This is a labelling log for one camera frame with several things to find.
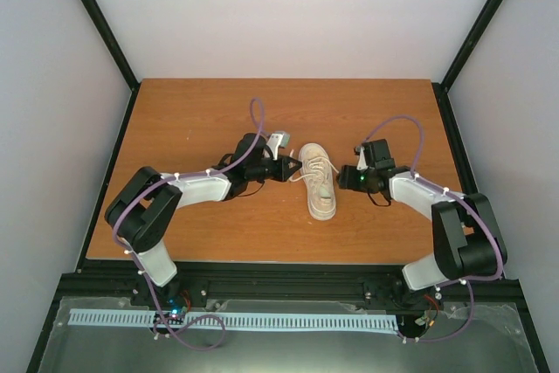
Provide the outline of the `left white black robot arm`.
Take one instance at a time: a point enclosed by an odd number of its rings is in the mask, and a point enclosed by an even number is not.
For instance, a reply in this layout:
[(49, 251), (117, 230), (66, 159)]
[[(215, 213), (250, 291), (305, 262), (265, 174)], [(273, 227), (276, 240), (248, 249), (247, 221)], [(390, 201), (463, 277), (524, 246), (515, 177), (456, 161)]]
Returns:
[(234, 152), (218, 164), (194, 173), (161, 173), (140, 168), (107, 207), (105, 220), (114, 241), (130, 254), (152, 282), (150, 292), (163, 305), (180, 299), (182, 284), (175, 262), (163, 241), (176, 210), (205, 202), (224, 202), (242, 196), (250, 182), (286, 182), (302, 162), (280, 150), (289, 142), (285, 132), (247, 133)]

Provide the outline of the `white shoelace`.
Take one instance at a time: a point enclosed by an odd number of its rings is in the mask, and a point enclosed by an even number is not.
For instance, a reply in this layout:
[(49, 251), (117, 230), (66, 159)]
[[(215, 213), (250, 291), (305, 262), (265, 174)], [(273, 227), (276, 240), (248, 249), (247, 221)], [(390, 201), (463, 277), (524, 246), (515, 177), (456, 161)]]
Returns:
[(334, 174), (338, 175), (339, 170), (328, 158), (315, 157), (305, 161), (300, 169), (300, 175), (297, 177), (290, 176), (288, 181), (295, 183), (311, 178), (316, 183), (332, 183)]

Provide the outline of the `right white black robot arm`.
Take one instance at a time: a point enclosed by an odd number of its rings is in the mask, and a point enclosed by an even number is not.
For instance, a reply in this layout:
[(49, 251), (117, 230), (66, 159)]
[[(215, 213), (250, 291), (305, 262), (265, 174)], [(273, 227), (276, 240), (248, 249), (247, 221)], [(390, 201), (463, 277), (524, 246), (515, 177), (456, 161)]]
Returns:
[(431, 221), (433, 252), (402, 269), (411, 291), (501, 277), (507, 250), (486, 196), (449, 190), (396, 165), (384, 139), (362, 143), (355, 154), (357, 164), (342, 166), (337, 176), (341, 189), (380, 194)]

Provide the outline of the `cream white lace sneaker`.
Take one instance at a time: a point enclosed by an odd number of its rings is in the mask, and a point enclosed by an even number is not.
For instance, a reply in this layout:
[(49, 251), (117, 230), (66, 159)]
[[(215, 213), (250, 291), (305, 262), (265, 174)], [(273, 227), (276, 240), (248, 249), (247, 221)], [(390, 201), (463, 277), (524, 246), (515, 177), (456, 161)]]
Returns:
[[(327, 151), (317, 143), (307, 143), (299, 153), (299, 161), (303, 163), (315, 157), (328, 158)], [(303, 179), (307, 188), (307, 207), (312, 218), (327, 221), (334, 217), (336, 212), (335, 187), (332, 183), (316, 183), (311, 178)]]

